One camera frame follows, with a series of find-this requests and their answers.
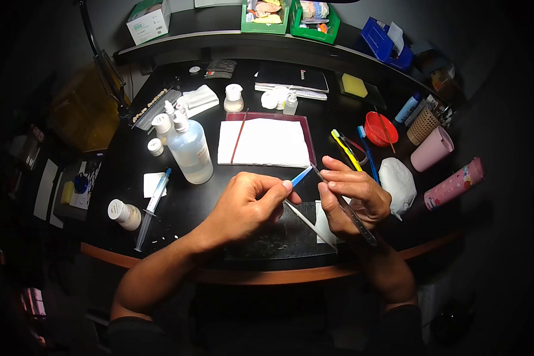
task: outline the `green plastic bin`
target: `green plastic bin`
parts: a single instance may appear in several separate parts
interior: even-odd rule
[[[289,6],[285,4],[284,0],[281,2],[281,10],[279,10],[279,17],[283,23],[254,23],[245,22],[245,14],[247,14],[247,1],[243,1],[241,6],[241,32],[259,32],[262,34],[278,34],[284,35],[287,32],[287,23],[289,20]]]
[[[300,36],[333,44],[336,39],[336,34],[338,33],[338,27],[340,26],[340,18],[331,4],[328,4],[328,16],[326,18],[328,18],[328,22],[326,23],[328,26],[328,33],[313,30],[312,28],[299,27],[302,20],[302,6],[298,0],[293,0],[293,3],[291,4],[290,20],[291,34],[293,36]]]

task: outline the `wooden desk edge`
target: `wooden desk edge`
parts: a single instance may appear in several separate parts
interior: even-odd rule
[[[455,231],[441,238],[400,251],[399,254],[404,260],[409,260],[423,255],[424,253],[428,253],[440,246],[446,245],[462,235],[463,233],[461,231]],[[140,261],[137,258],[110,252],[83,242],[81,243],[81,252],[96,259],[125,268],[131,268]],[[196,272],[196,280],[203,283],[215,284],[290,284],[339,278],[349,276],[350,274],[356,274],[358,272],[359,270],[356,264],[263,272],[198,269]]]

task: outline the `red bowl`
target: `red bowl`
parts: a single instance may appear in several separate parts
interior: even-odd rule
[[[396,130],[395,126],[383,114],[380,114],[380,117],[384,121],[385,129],[388,131],[388,134],[390,134],[390,139],[392,140],[392,143],[395,144],[399,139],[398,130]],[[390,146],[390,143],[388,142],[388,137],[386,136],[384,128],[380,123],[380,118],[378,118],[377,113],[375,111],[370,111],[366,114],[366,123],[364,124],[364,131],[366,131],[366,137],[374,145],[378,147]]]

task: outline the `pink thermos bottle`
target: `pink thermos bottle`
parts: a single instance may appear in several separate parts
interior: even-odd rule
[[[427,209],[433,210],[456,196],[466,192],[471,186],[482,181],[484,172],[481,159],[475,157],[471,162],[452,176],[429,189],[423,195]]]

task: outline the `black notebook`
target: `black notebook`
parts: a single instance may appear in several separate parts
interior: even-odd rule
[[[328,84],[321,72],[279,63],[261,63],[255,84],[278,84],[328,93]]]

